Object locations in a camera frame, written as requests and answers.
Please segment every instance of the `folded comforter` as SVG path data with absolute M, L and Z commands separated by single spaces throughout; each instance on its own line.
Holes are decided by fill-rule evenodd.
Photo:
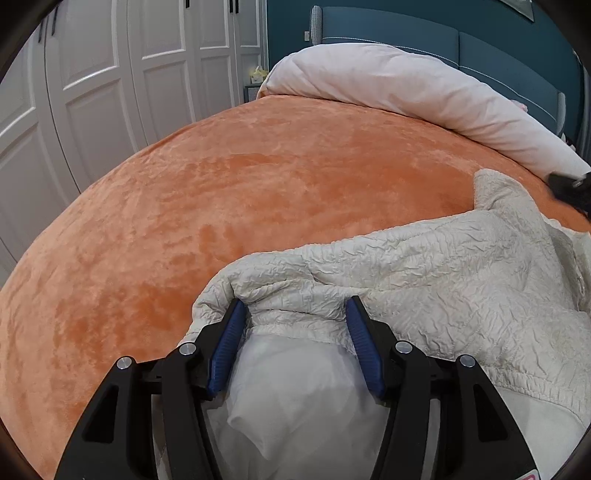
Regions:
M 237 297 L 248 305 L 249 335 L 354 353 L 343 304 L 359 295 L 370 316 L 427 355 L 469 353 L 496 386 L 589 424 L 590 242 L 547 221 L 515 180 L 481 170 L 473 211 L 229 264 L 197 298 L 182 342 Z

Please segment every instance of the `black door handle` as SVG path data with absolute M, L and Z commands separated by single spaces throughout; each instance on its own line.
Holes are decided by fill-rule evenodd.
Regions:
M 37 43 L 41 43 L 41 40 L 43 39 L 43 24 L 45 23 L 45 18 L 43 18 L 41 20 L 41 23 L 39 24 L 39 36 L 37 37 Z
M 56 22 L 57 22 L 57 10 L 60 8 L 60 4 L 56 5 L 56 9 L 53 11 L 53 23 L 51 24 L 51 36 L 56 33 Z

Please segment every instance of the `teal wall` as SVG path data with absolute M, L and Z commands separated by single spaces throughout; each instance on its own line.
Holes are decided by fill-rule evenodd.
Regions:
M 576 139 L 582 109 L 582 79 L 570 44 L 552 20 L 534 4 L 531 23 L 498 0 L 267 0 L 269 63 L 310 43 L 310 10 L 322 7 L 362 7 L 387 10 L 457 28 L 507 52 L 542 75 L 567 101 L 565 134 Z

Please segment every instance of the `white duvet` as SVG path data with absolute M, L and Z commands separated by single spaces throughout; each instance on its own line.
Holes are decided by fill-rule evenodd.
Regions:
M 372 318 L 427 355 L 473 355 L 513 405 L 522 429 L 533 420 L 537 438 L 524 433 L 542 478 L 549 478 L 591 420 L 591 237 L 551 223 L 518 182 L 481 170 L 475 174 L 471 212 L 329 245 L 252 254 L 222 269 L 197 298 L 181 343 L 221 320 L 232 298 L 248 305 L 241 353 L 246 357 L 239 356 L 225 405 L 211 416 L 228 472 L 237 478 L 245 471 L 251 472 L 248 478 L 331 478 L 321 475 L 322 465 L 337 468 L 341 462 L 343 478 L 369 478 L 384 412 L 366 393 L 356 367 L 343 366 L 355 365 L 343 305 L 359 295 Z M 272 347 L 271 335 L 337 350 L 300 356 L 299 365 L 297 356 L 285 358 L 287 345 Z M 262 346 L 261 338 L 267 339 Z M 266 353 L 253 352 L 250 342 Z M 314 358 L 324 359 L 317 370 L 310 365 Z M 298 397 L 298 391 L 306 395 Z M 541 403 L 520 400 L 528 397 Z M 570 430 L 544 436 L 544 429 L 556 428 L 552 419 Z M 331 441 L 314 444 L 308 457 L 301 454 L 303 468 L 309 467 L 304 460 L 316 466 L 313 476 L 309 469 L 289 476 L 294 469 L 301 473 L 297 455 L 288 453 L 294 451 L 294 436 L 296 445 L 307 444 L 302 424 L 316 434 L 320 429 Z M 358 443 L 365 450 L 360 452 Z M 280 448 L 286 445 L 291 449 Z M 335 445 L 347 455 L 331 456 Z M 309 458 L 323 449 L 324 463 Z
M 258 97 L 338 100 L 420 118 L 515 160 L 541 179 L 584 176 L 591 167 L 511 100 L 429 55 L 380 44 L 305 48 L 277 63 Z

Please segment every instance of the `metal screw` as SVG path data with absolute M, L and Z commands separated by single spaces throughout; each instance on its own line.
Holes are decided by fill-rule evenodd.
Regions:
M 191 355 L 191 353 L 194 353 L 195 350 L 197 350 L 197 347 L 193 342 L 184 343 L 178 348 L 178 351 L 181 353 L 181 355 Z
M 119 370 L 125 370 L 126 368 L 129 368 L 131 362 L 131 358 L 129 358 L 128 356 L 122 356 L 121 358 L 119 358 L 119 360 L 117 360 L 117 368 Z
M 395 347 L 399 353 L 410 353 L 413 351 L 413 346 L 408 342 L 398 342 Z
M 462 355 L 460 357 L 460 363 L 464 367 L 472 368 L 474 365 L 476 365 L 476 360 L 472 355 Z

